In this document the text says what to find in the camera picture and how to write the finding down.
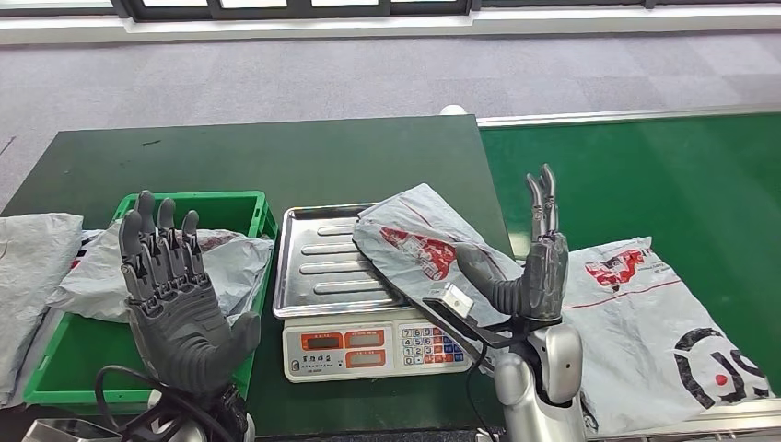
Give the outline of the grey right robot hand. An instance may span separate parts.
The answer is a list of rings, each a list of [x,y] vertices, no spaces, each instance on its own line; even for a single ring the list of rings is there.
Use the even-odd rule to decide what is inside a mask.
[[[555,176],[544,163],[538,177],[528,174],[525,181],[531,200],[531,234],[522,275],[501,280],[481,270],[478,261],[486,254],[465,243],[456,245],[458,265],[498,312],[527,320],[558,321],[565,297],[569,248],[559,229]]]

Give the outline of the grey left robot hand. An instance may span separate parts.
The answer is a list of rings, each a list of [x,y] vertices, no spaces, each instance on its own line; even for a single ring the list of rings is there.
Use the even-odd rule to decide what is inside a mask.
[[[191,210],[180,229],[175,202],[155,202],[141,191],[119,227],[125,305],[135,345],[158,381],[194,395],[227,388],[233,373],[261,341],[261,317],[243,312],[234,321],[221,311],[198,243],[199,215]]]

